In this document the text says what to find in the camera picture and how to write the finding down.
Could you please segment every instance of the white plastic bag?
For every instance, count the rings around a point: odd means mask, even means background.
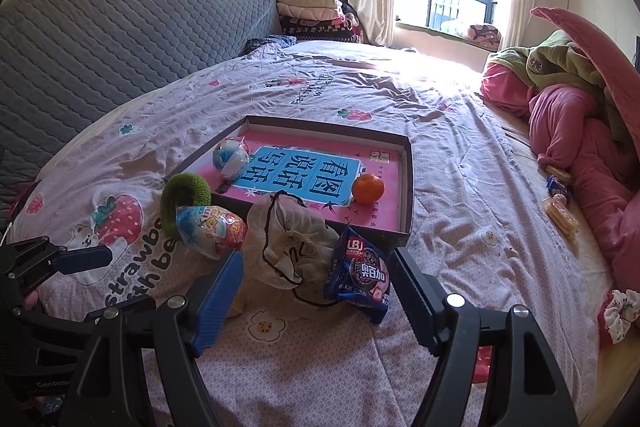
[[[320,212],[281,191],[254,203],[246,222],[244,275],[281,290],[269,292],[276,311],[290,312],[300,303],[313,308],[333,304],[322,297],[322,287],[339,236]]]

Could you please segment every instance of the hand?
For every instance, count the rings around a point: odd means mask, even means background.
[[[27,295],[24,298],[24,305],[27,307],[27,309],[33,308],[36,305],[37,302],[38,302],[38,292],[37,291],[31,292],[29,295]]]

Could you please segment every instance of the black drawstring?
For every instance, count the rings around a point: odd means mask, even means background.
[[[268,264],[268,266],[270,266],[274,272],[276,272],[276,274],[280,277],[282,277],[284,280],[286,280],[288,283],[297,286],[300,286],[303,282],[305,282],[304,278],[302,276],[300,276],[300,282],[295,282],[292,281],[289,277],[287,277],[286,273],[284,273],[281,269],[277,268],[276,266],[274,266],[273,264],[271,264],[268,259],[265,257],[264,253],[267,250],[267,247],[269,246],[269,225],[271,224],[271,212],[273,210],[273,207],[276,204],[276,200],[280,197],[280,196],[289,196],[290,198],[294,198],[296,200],[296,202],[302,206],[303,208],[306,208],[305,202],[300,199],[299,197],[297,197],[294,194],[289,194],[286,190],[279,190],[278,192],[274,193],[274,195],[271,197],[271,204],[269,205],[269,210],[267,211],[267,221],[266,224],[264,226],[264,247],[262,248],[262,260],[265,261],[265,263]],[[302,245],[300,245],[300,254],[302,254],[302,248],[304,246],[304,242],[302,243]],[[289,250],[289,254],[291,254],[291,250],[293,250],[295,256],[296,256],[296,263],[299,261],[299,257],[298,257],[298,252],[296,252],[295,248],[290,248]],[[330,306],[334,306],[335,304],[337,304],[339,301],[334,301],[328,304],[323,304],[323,303],[316,303],[313,301],[308,301],[307,299],[303,299],[302,297],[300,297],[298,295],[298,293],[296,293],[296,288],[292,288],[291,291],[293,292],[293,295],[296,299],[298,299],[299,301],[302,301],[306,304],[310,304],[312,306],[316,306],[319,308],[329,308]]]

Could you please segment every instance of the window sill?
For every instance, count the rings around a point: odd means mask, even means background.
[[[432,30],[431,28],[425,28],[424,26],[414,26],[412,24],[406,24],[403,22],[396,22],[396,27],[397,28],[402,28],[403,30],[410,30],[410,31],[414,31],[414,32],[422,32],[422,33],[427,33],[429,35],[431,35],[432,37],[441,37],[443,39],[448,39],[450,41],[457,41],[457,42],[461,42],[463,44],[468,44],[469,46],[473,46],[475,48],[479,48],[482,51],[486,51],[487,53],[495,53],[494,50],[489,49],[481,44],[477,44],[476,42],[473,41],[469,41],[467,39],[463,39],[462,37],[458,37],[456,35],[451,35],[449,33],[445,33],[445,32],[439,32],[437,30]]]

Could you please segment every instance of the blue snack package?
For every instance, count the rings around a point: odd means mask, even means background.
[[[546,190],[548,190],[549,196],[552,198],[556,194],[562,194],[566,198],[566,204],[571,203],[569,187],[567,187],[566,184],[560,181],[556,176],[549,176],[546,179]]]
[[[334,249],[324,298],[357,306],[380,324],[389,308],[389,271],[386,256],[351,227],[345,227]]]

